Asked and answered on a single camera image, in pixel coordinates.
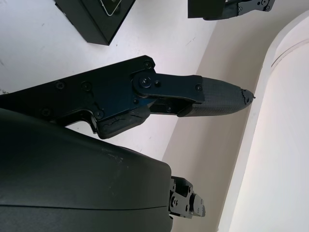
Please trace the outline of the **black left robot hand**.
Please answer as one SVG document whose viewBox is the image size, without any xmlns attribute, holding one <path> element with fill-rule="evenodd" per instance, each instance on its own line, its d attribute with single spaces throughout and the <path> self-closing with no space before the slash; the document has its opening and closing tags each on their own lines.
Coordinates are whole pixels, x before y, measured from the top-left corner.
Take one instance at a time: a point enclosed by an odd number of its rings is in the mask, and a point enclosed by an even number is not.
<svg viewBox="0 0 309 232">
<path fill-rule="evenodd" d="M 254 10 L 269 12 L 274 2 L 275 0 L 227 0 L 223 12 L 219 16 L 210 16 L 208 14 L 203 19 L 207 21 L 229 19 Z"/>
</svg>

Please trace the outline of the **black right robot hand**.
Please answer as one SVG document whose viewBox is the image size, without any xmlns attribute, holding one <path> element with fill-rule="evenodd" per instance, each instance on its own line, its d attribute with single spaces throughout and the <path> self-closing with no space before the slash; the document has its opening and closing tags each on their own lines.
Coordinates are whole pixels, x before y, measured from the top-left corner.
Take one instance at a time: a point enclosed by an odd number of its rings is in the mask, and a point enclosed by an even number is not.
<svg viewBox="0 0 309 232">
<path fill-rule="evenodd" d="M 106 139 L 151 114 L 222 116 L 254 95 L 198 75 L 155 72 L 141 56 L 0 97 L 3 232 L 169 232 L 206 214 L 171 168 Z"/>
</svg>

